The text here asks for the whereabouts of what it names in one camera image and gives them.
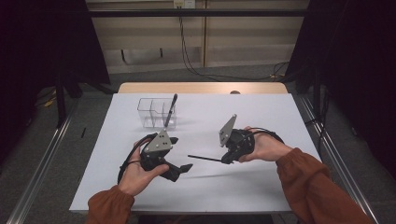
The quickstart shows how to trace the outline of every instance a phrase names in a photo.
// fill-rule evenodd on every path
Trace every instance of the black rod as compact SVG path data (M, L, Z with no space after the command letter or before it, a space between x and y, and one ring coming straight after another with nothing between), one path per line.
M304 17L329 14L307 9L91 9L89 11L40 11L34 14L58 14L88 17Z
M212 158L208 158L208 157L199 157L199 156L192 156L192 155L188 155L188 157L195 158L195 159L200 159L200 160L206 160L206 161L219 161L219 162L221 162L221 160L216 160L216 159L212 159Z

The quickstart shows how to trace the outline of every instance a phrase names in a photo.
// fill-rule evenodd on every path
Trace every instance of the wrist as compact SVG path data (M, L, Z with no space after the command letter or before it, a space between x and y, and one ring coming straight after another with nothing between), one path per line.
M124 194L128 194L132 197L136 196L134 195L134 193L130 190L130 188L128 188L127 186L124 186L122 183L119 183L119 190L124 193Z
M283 145L279 148L276 149L276 159L275 161L278 161L280 158L288 155L292 151L291 147L288 147L286 145Z

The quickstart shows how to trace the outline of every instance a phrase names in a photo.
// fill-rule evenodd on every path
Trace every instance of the plastic compartment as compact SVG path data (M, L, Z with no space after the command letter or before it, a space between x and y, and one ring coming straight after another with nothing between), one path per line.
M172 98L141 98L137 111L140 120L145 128L164 127L169 115ZM168 129L176 128L177 113L176 105L172 109L171 117L168 122Z

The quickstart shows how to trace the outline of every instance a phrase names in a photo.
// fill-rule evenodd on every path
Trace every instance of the white table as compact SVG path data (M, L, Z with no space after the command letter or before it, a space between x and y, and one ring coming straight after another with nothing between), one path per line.
M96 192L117 183L120 165L135 141L160 129L143 128L137 113L140 98L172 98L171 93L115 94L92 152L85 175L70 207L86 213ZM188 158L220 159L218 131L232 114L235 128L247 125L276 132L286 144L318 159L318 153L290 94L188 94L177 100L177 127L169 130L179 141L166 159L176 166L193 163L177 182L155 178L136 197L136 214L253 214L286 212L274 162L252 161L230 165Z

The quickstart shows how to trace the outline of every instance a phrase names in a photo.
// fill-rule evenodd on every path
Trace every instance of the human arm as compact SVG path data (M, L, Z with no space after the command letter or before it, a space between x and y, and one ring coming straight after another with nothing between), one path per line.
M326 165L268 134L256 134L255 141L254 151L239 161L275 161L290 208L303 223L372 223L331 181Z
M157 175L166 172L166 164L145 171L140 165L140 147L131 156L130 161L118 185L93 195L89 201L87 224L124 224L131 214L134 196L142 192Z

